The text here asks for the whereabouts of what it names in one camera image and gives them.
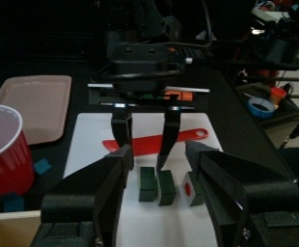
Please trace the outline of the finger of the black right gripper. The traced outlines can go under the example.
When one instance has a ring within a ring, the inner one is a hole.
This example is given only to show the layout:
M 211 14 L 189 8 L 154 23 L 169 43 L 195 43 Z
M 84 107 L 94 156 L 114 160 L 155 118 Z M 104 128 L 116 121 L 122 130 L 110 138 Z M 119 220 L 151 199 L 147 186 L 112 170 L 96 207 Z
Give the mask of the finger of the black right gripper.
M 179 135 L 182 110 L 178 106 L 171 106 L 165 114 L 165 129 L 161 152 L 158 154 L 157 171 L 161 171 L 167 163 L 169 154 Z
M 111 128 L 118 147 L 131 145 L 133 118 L 130 111 L 118 110 L 112 113 Z

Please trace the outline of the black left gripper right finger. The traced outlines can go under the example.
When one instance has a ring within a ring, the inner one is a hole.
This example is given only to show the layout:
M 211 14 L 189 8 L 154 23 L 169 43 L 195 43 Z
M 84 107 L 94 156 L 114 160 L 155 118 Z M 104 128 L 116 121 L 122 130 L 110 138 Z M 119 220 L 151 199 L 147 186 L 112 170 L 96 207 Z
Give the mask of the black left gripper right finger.
M 299 247 L 299 186 L 274 169 L 189 141 L 218 247 Z

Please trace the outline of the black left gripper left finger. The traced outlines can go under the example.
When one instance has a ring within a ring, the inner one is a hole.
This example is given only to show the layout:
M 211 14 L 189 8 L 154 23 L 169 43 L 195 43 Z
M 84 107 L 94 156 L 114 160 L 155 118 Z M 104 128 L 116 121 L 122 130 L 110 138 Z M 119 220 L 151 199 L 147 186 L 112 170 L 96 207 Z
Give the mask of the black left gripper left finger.
M 131 146 L 124 145 L 66 177 L 47 193 L 30 247 L 116 247 Z

